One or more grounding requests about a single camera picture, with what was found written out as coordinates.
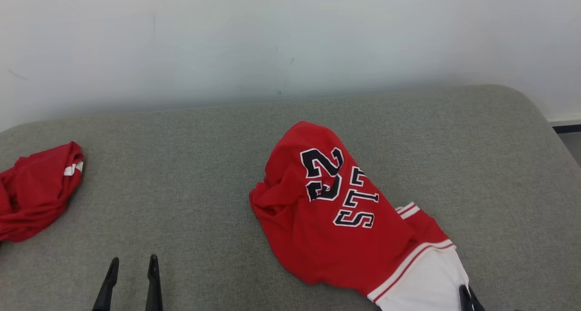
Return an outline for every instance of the white fabric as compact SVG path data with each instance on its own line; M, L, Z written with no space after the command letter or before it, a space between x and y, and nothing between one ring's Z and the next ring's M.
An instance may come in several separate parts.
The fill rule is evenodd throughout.
M398 268L394 271L394 273L389 276L380 286L375 288L375 290L371 291L367 294L367 298L372 301L376 301L380 298L386 291L390 290L396 282L401 280L404 277L405 273L408 271L409 268L414 267L421 257L425 255L431 249L455 249L456 247L450 241L450 239L446 239L446 241L440 243L421 243L418 245L413 251L409 253L407 257L400 263Z
M74 174L75 169L79 169L79 172L83 172L83 162L73 163L71 166L68 166L64 169L64 176L72 176Z
M429 247L375 303L383 311L459 311L462 284L468 276L454 246Z
M407 206L399 206L396 208L396 211L401 216L402 219L408 218L413 216L416 212L419 211L417 205L414 202L409 202Z

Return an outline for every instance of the jersey hem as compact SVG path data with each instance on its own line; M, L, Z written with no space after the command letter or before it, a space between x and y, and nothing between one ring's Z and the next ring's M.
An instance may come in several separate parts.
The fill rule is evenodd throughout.
M421 243L415 249L413 249L413 251L404 259L404 261L400 263L398 268L394 271L394 273L391 276L389 276L387 280L385 280L382 284L375 288L375 290L371 291L371 293L367 295L367 298L373 301L373 303L377 303L377 301L382 296L384 296L392 287L394 287L395 284L398 283L399 280L401 280L402 277L405 276L405 272L411 266L417 263L421 259L421 256L425 255L427 251L431 250L444 251L448 249L456 249L456 245L454 245L454 243L452 243L450 239L446 239L445 241L442 241L440 243L427 243L427 242Z

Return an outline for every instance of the white trim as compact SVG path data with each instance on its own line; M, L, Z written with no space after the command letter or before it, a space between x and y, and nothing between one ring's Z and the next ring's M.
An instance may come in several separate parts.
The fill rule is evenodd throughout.
M353 223L351 224L337 224L337 220L341 219L344 222L348 222L349 220L345 220L345 218L350 217L353 214L353 211L351 210L343 210L340 209L339 212L337 213L337 216L335 217L335 220L333 220L333 224L335 226L343 226L343 227L357 227L360 224L363 224L363 228L372 228L373 227L373 220L375 219L375 215L369 212L357 212L355 214L355 216L353 217ZM357 217L359 217L359 215L361 215L361 219L359 220L359 222L355 223L355 220L357 220Z
M566 117L547 117L547 121L551 127L579 125L581 124L581 114Z
M418 211L419 211L418 206L414 206L413 208L411 208L411 209L407 210L406 212L400 214L400 217L402 219L405 219L405 218L408 218L410 216L413 216Z
M359 170L359 174L357 174L357 178L355 178L355 181L361 182L361 185L359 185L357 183L353 183L353 175L355 175L355 169ZM351 167L351 176L349 177L349 183L350 183L350 185L358 186L358 187L363 187L363 185L365 184L365 182L363 180L359 180L359 177L365 177L365 178L367 178L367 176L365 175L365 173L363 172L363 170L361 170L361 168L359 168L357 166L352 166Z
M396 211L401 214L401 213L403 213L404 211L410 209L413 206L415 206L415 203L414 202L409 202L407 206L399 206L399 207L397 207L396 208Z
M468 286L468 276L456 251L428 249L413 264L375 304L384 311L459 311L458 287Z
M64 169L63 176L72 176L76 169L79 169L80 172L83 172L83 162L79 161L79 163L73 163L71 166L68 166Z
M380 286L375 288L375 290L371 291L367 295L371 301L374 301L383 295L385 291L392 287L404 274L405 270L413 265L413 263L419 260L419 256L423 255L426 251L430 249L448 249L448 248L456 248L450 239L446 239L446 241L440 243L421 243L418 245L405 259L400 263L398 268L394 271L394 273L389 276L389 278L383 282Z

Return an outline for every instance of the fabric texture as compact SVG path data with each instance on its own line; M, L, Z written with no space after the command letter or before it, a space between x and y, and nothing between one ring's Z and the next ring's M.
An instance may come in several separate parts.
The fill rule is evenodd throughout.
M114 257L112 310L143 309L152 253L169 311L377 310L287 272L248 203L301 120L334 131L392 205L414 201L438 222L486 310L581 305L581 169L525 96L484 85L8 129L0 171L70 141L87 171L51 226L0 247L0 310L89 309Z
M47 228L81 181L83 154L70 142L20 157L0 173L0 241L21 242Z

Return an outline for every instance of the wall baseboard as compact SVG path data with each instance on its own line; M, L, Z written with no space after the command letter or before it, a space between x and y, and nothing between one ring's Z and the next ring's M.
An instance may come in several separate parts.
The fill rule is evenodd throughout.
M581 114L567 117L548 117L547 121L552 127L581 125Z

